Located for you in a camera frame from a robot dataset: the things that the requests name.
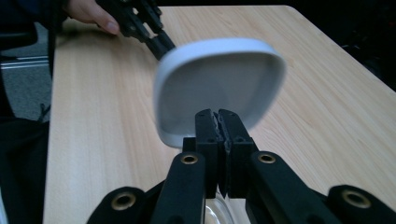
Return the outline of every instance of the black clamp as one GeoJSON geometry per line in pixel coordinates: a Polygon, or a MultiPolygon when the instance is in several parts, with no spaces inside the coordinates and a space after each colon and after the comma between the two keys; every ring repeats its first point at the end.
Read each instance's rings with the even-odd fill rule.
{"type": "Polygon", "coordinates": [[[154,0],[96,0],[96,3],[116,19],[124,36],[145,43],[157,60],[175,47],[163,30],[162,13],[154,0]]]}
{"type": "Polygon", "coordinates": [[[327,197],[310,189],[279,156],[257,149],[234,112],[201,111],[195,131],[163,182],[108,193],[88,223],[203,223],[205,199],[217,189],[246,199],[251,223],[396,223],[396,213],[362,189],[333,187],[327,197]]]}

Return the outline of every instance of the wooden tabletop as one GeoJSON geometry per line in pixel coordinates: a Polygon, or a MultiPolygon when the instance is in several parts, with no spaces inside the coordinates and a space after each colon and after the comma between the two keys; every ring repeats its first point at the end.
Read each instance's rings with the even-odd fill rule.
{"type": "MultiPolygon", "coordinates": [[[[272,45],[288,64],[269,112],[249,133],[308,185],[349,184],[396,209],[396,94],[298,11],[285,6],[164,7],[181,46],[225,36],[272,45]]],[[[123,186],[165,179],[178,150],[155,129],[158,62],[136,39],[67,21],[55,55],[45,223],[84,223],[123,186]]]]}

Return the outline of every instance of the finger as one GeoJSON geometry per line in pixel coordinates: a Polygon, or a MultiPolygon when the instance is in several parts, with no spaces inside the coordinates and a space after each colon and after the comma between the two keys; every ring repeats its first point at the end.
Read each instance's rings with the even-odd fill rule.
{"type": "Polygon", "coordinates": [[[88,13],[91,15],[92,20],[104,30],[108,31],[113,35],[119,33],[120,27],[116,20],[106,11],[104,11],[100,6],[95,4],[94,6],[89,8],[88,13]]]}

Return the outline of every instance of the human hand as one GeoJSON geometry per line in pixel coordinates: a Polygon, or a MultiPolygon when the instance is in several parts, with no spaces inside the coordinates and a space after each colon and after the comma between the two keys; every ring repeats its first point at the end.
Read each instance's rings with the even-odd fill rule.
{"type": "Polygon", "coordinates": [[[68,0],[64,11],[73,19],[85,23],[96,23],[107,32],[116,35],[120,32],[117,21],[95,0],[68,0]]]}

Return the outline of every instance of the white plastic lid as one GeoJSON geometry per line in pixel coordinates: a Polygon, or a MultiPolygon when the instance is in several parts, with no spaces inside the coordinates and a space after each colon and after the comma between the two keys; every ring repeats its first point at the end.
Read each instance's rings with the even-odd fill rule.
{"type": "Polygon", "coordinates": [[[251,38],[194,42],[169,51],[154,83],[157,132],[170,147],[195,136],[195,114],[231,110],[252,128],[274,101],[286,64],[268,44],[251,38]]]}

